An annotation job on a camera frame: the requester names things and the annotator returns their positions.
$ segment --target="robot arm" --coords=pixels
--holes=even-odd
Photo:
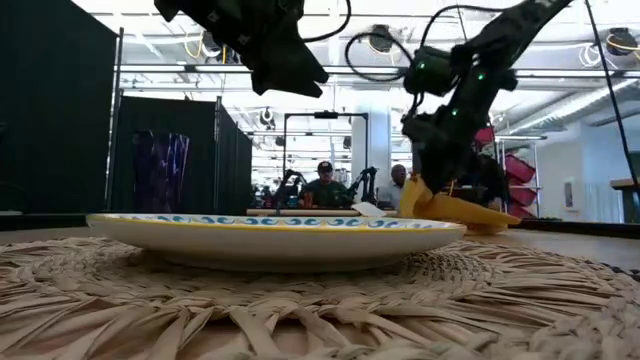
[[[404,87],[419,96],[443,96],[454,90],[448,105],[434,114],[404,117],[403,133],[414,150],[414,172],[437,193],[464,169],[471,142],[487,126],[488,112],[500,89],[517,85],[510,70],[542,27],[571,0],[525,0],[504,10],[476,37],[445,52],[421,47],[405,72]],[[327,73],[304,45],[297,21],[303,0],[155,0],[167,21],[182,10],[207,29],[216,42],[238,52],[252,70],[253,89],[319,97],[316,82]]]
[[[155,0],[166,21],[183,11],[240,54],[252,70],[253,90],[269,89],[320,97],[316,82],[329,76],[298,34],[304,0]]]
[[[517,85],[511,66],[570,2],[525,0],[504,10],[451,53],[430,46],[416,52],[404,80],[407,92],[443,96],[455,88],[449,104],[434,114],[415,114],[412,109],[403,119],[403,133],[413,144],[414,172],[420,172],[433,193],[461,174],[474,136],[488,125],[498,91],[512,91]]]

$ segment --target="man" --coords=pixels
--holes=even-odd
[[[400,198],[402,198],[402,188],[407,178],[407,170],[398,164],[391,168],[391,183],[378,190],[378,204],[381,207],[400,208]]]
[[[298,203],[304,206],[305,195],[311,193],[313,207],[345,207],[351,205],[347,197],[347,188],[337,181],[333,181],[333,166],[328,161],[318,164],[319,179],[308,183],[298,196]]]

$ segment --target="woven placemat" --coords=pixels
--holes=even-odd
[[[296,275],[181,267],[104,239],[14,244],[0,247],[0,359],[640,358],[639,289],[603,265],[472,242]]]

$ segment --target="white plate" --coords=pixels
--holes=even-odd
[[[97,236],[158,251],[172,262],[225,270],[316,272],[384,266],[460,239],[466,227],[365,217],[95,214]]]

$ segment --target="white shirt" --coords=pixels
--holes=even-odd
[[[390,203],[395,210],[400,207],[402,198],[402,187],[391,181],[389,185],[378,189],[378,201]]]

